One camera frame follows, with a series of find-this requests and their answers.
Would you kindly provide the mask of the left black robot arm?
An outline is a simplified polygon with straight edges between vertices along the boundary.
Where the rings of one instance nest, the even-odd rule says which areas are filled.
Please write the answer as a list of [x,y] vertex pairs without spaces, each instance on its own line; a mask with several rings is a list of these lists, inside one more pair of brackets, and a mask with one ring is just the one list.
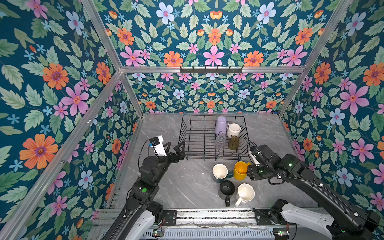
[[163,221],[163,205],[154,201],[159,183],[171,164],[185,158],[185,142],[170,151],[171,143],[161,136],[149,139],[154,154],[146,157],[139,168],[140,175],[127,193],[126,203],[104,235],[104,240],[140,240],[154,224]]

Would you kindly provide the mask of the yellow mug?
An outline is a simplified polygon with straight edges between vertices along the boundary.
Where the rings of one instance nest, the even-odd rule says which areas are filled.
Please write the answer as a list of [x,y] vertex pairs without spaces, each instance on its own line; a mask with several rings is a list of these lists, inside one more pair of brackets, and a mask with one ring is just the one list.
[[243,181],[247,177],[248,166],[250,165],[251,163],[246,163],[242,161],[237,162],[233,170],[234,178],[238,181]]

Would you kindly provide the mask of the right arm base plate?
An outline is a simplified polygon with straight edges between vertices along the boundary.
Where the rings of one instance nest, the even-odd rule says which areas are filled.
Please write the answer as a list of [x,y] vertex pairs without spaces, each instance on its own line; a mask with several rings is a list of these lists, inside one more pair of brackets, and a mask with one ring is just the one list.
[[253,208],[255,219],[258,225],[274,225],[274,226],[296,226],[297,224],[287,222],[281,212],[270,209]]

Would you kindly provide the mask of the clear glass cup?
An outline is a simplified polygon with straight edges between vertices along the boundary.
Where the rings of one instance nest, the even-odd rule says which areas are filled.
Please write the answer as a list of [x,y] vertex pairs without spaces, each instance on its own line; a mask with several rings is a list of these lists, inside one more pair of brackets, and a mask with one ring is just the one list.
[[218,152],[224,148],[226,140],[227,138],[225,134],[223,132],[219,132],[215,139],[215,148]]

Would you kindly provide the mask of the lavender plastic cup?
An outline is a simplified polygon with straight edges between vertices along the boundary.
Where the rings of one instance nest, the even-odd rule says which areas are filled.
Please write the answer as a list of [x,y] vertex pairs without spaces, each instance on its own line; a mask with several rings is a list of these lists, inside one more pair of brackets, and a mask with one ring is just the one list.
[[227,132],[227,119],[224,116],[219,116],[216,121],[215,134],[226,135]]

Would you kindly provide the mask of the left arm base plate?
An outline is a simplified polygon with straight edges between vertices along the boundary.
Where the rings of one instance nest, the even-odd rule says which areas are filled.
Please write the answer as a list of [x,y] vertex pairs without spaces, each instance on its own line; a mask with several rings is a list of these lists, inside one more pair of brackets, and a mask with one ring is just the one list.
[[156,215],[156,226],[173,227],[176,226],[178,211],[177,210],[161,210]]

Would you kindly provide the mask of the white ceramic mug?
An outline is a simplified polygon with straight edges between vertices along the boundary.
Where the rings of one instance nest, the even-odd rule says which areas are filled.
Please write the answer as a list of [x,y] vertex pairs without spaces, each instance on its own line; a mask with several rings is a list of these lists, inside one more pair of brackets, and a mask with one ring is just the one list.
[[246,204],[252,201],[255,197],[255,190],[249,184],[241,184],[237,190],[237,201],[235,206],[238,207],[240,204]]

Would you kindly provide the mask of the white mug red inside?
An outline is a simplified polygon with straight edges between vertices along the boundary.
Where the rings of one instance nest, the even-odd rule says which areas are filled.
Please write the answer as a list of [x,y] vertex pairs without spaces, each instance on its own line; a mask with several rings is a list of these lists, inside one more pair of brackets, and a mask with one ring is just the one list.
[[227,136],[228,138],[231,138],[232,136],[239,137],[241,132],[241,126],[233,123],[233,124],[227,124]]

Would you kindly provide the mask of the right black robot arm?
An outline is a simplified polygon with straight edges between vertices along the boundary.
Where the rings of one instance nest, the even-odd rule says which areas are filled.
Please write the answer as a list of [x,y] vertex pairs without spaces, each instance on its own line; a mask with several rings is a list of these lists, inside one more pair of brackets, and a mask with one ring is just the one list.
[[331,240],[374,238],[380,216],[373,211],[364,211],[343,198],[296,156],[287,154],[280,158],[266,145],[251,146],[249,154],[254,161],[248,166],[247,176],[252,181],[277,178],[281,184],[292,184],[326,211],[326,214],[320,214],[279,199],[266,215],[273,224],[301,225]]

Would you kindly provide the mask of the olive green glass cup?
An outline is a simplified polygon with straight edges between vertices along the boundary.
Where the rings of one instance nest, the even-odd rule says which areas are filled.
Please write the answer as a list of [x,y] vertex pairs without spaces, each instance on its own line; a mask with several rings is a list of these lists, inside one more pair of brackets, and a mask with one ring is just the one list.
[[237,151],[240,145],[240,139],[238,136],[232,135],[229,139],[228,149],[231,151]]

